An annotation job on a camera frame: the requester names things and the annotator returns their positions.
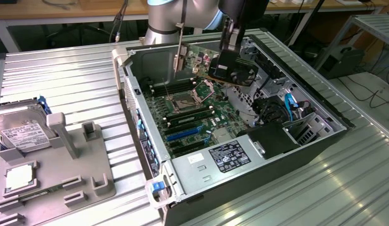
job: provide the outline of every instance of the ribbed metal surface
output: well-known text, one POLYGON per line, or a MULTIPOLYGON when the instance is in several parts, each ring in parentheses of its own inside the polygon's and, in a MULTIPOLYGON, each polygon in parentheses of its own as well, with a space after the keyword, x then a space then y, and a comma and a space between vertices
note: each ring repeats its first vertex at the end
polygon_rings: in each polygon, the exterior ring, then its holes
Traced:
POLYGON ((260 39, 357 127, 310 164, 186 225, 389 225, 386 131, 274 37, 260 39))
MULTIPOLYGON (((274 37, 256 30, 251 33, 258 34, 357 128, 309 165, 187 225, 389 225, 389 138, 381 133, 386 131, 361 116, 357 106, 343 103, 335 89, 322 82, 313 68, 274 37)), ((116 98, 112 49, 105 44, 10 54, 6 58, 1 102, 41 94, 52 110, 67 114, 67 129, 89 120, 104 128, 117 194, 113 199, 53 221, 52 225, 161 224, 157 212, 148 206, 144 175, 116 98)))
POLYGON ((389 44, 389 14, 358 15, 353 22, 389 44))

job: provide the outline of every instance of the barcode label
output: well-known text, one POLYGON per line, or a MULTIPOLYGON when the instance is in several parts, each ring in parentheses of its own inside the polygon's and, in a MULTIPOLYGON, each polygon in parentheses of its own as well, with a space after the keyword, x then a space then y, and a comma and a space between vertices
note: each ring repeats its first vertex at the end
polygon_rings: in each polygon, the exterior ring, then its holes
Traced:
POLYGON ((1 134, 20 150, 49 142, 39 123, 5 129, 1 134))

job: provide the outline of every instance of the hard drive label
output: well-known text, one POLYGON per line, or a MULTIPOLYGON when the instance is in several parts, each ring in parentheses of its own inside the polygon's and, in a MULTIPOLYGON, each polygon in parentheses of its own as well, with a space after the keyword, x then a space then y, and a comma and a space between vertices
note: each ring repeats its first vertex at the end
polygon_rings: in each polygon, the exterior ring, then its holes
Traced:
POLYGON ((222 173, 251 162, 238 141, 210 149, 210 154, 222 173))
POLYGON ((35 147, 49 142, 39 123, 1 130, 1 134, 18 149, 35 147))

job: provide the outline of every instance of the warning label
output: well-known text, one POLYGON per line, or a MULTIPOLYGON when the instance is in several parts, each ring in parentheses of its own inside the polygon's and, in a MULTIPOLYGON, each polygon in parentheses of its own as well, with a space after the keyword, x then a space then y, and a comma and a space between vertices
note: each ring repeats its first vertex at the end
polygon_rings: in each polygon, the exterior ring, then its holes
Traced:
POLYGON ((210 154, 222 173, 251 162, 238 141, 210 149, 210 154))
POLYGON ((49 142, 39 123, 1 130, 1 134, 20 150, 49 142))

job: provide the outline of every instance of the wooden desk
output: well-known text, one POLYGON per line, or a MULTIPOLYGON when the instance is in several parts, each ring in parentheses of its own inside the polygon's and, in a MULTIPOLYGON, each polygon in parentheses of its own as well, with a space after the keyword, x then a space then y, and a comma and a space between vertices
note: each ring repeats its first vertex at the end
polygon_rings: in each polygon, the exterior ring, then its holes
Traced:
MULTIPOLYGON (((373 0, 375 3, 375 11, 378 13, 386 2, 382 0, 373 0)), ((311 11, 318 3, 314 0, 311 4, 303 4, 301 13, 306 13, 298 29, 291 38, 290 44, 294 43, 301 30, 310 18, 311 11)), ((297 13, 301 5, 294 3, 282 3, 278 1, 275 4, 268 3, 266 14, 287 14, 297 13)), ((0 4, 0 39, 5 45, 8 52, 18 52, 20 48, 14 42, 8 31, 9 26, 18 25, 37 25, 37 24, 72 24, 72 23, 88 23, 88 22, 104 22, 112 21, 119 9, 103 9, 103 10, 83 10, 80 4, 69 6, 69 10, 64 10, 60 7, 49 6, 41 2, 41 0, 18 0, 17 4, 0 4)), ((326 0, 319 12, 333 11, 358 11, 366 10, 366 6, 353 5, 345 6, 335 0, 326 0)), ((147 19, 148 16, 147 0, 129 0, 125 10, 124 20, 140 20, 147 19)))

